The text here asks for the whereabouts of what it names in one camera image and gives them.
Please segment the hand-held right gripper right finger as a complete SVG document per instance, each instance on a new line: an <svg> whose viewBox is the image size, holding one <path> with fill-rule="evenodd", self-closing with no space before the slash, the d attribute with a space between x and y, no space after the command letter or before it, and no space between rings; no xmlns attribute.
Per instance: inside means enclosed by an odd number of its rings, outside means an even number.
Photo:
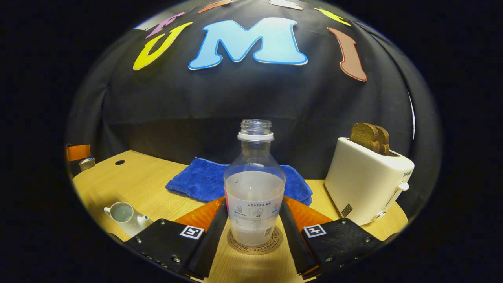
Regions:
<svg viewBox="0 0 503 283"><path fill-rule="evenodd" d="M379 238L350 219L332 220L290 197L283 197L280 218L303 279L343 270L382 246Z"/></svg>

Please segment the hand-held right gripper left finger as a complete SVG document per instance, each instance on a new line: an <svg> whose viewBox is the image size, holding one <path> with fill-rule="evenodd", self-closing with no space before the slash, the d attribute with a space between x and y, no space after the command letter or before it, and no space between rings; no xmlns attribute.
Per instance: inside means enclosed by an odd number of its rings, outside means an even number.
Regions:
<svg viewBox="0 0 503 283"><path fill-rule="evenodd" d="M177 220L156 220L125 246L171 272L203 280L210 274L227 220L226 200L220 197Z"/></svg>

